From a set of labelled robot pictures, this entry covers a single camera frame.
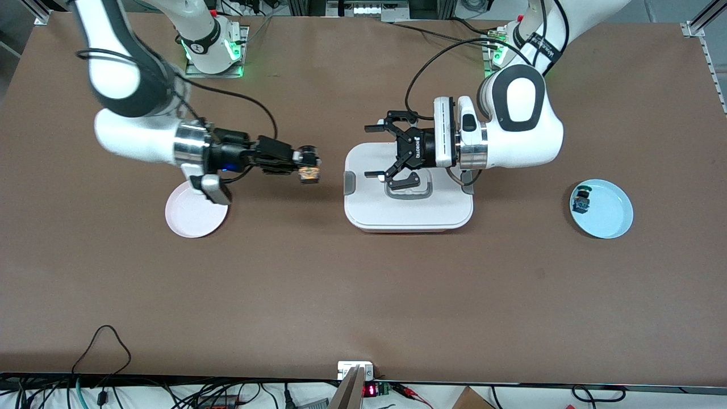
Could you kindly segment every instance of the white plate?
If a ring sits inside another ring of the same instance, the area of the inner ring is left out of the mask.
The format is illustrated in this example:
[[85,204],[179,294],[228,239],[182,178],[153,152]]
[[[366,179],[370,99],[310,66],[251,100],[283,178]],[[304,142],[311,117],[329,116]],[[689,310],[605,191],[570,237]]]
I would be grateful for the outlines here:
[[[589,186],[588,211],[573,211],[573,201],[579,186]],[[626,233],[634,220],[634,209],[626,193],[607,180],[589,179],[578,183],[569,201],[571,216],[576,224],[591,236],[600,239],[615,239]]]
[[188,239],[203,237],[217,230],[225,220],[228,207],[196,194],[188,181],[179,185],[166,201],[166,224]]

